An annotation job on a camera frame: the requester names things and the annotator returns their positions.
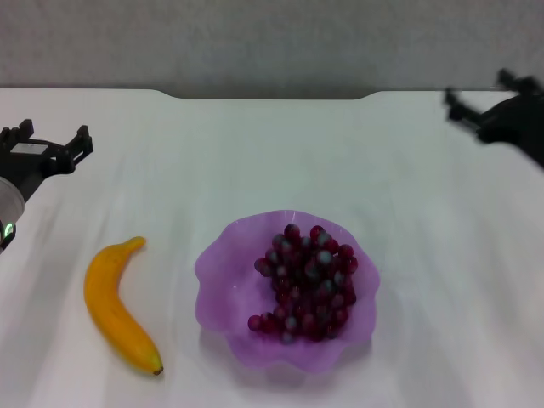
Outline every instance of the yellow banana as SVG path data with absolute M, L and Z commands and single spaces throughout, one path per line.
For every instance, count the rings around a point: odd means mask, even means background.
M 85 277 L 85 303 L 113 348 L 136 368 L 158 376 L 163 370 L 159 351 L 117 294 L 130 256 L 144 245 L 145 238 L 136 236 L 97 253 Z

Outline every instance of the green indicator light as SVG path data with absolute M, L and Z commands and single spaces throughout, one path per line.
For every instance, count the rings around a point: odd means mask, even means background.
M 14 232 L 14 225 L 13 224 L 8 224 L 8 225 L 6 225 L 6 229 L 3 232 L 3 236 L 6 237 L 9 234 L 11 234 L 12 232 Z

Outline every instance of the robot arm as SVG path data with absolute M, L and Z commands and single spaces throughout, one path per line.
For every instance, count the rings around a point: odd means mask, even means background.
M 499 71 L 497 83 L 517 95 L 486 112 L 478 113 L 463 104 L 451 89 L 445 91 L 448 118 L 484 144 L 509 143 L 544 168 L 544 90 L 532 77 L 516 78 Z
M 30 119 L 0 133 L 0 253 L 15 238 L 15 223 L 44 179 L 70 174 L 93 152 L 88 128 L 81 126 L 66 146 L 31 139 Z

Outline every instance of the table surface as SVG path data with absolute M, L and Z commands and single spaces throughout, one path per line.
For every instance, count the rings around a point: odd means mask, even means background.
M 505 93 L 465 93 L 487 109 Z M 183 100 L 144 90 L 0 90 L 0 125 L 31 118 L 94 153 L 44 182 L 0 257 L 0 400 L 59 407 L 541 407 L 544 174 L 444 121 L 442 95 L 354 101 Z M 240 366 L 201 331 L 194 263 L 231 221 L 328 218 L 381 271 L 377 328 L 336 368 Z M 102 247 L 144 235 L 121 295 L 165 374 L 129 369 L 82 296 Z

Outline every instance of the purple bowl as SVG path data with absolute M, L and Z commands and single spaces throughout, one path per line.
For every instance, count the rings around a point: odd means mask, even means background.
M 308 235 L 314 225 L 321 225 L 341 245 L 351 245 L 359 260 L 353 275 L 358 300 L 351 308 L 348 323 L 334 340 L 312 343 L 298 339 L 284 345 L 247 328 L 251 315 L 272 311 L 276 305 L 269 279 L 263 278 L 253 263 L 271 246 L 272 237 L 289 223 L 297 224 L 303 235 Z M 229 224 L 198 257 L 195 272 L 200 282 L 196 319 L 205 329 L 223 333 L 234 355 L 250 368 L 283 361 L 308 372 L 326 371 L 347 346 L 368 343 L 376 326 L 376 292 L 380 285 L 376 267 L 347 230 L 306 212 L 265 212 Z

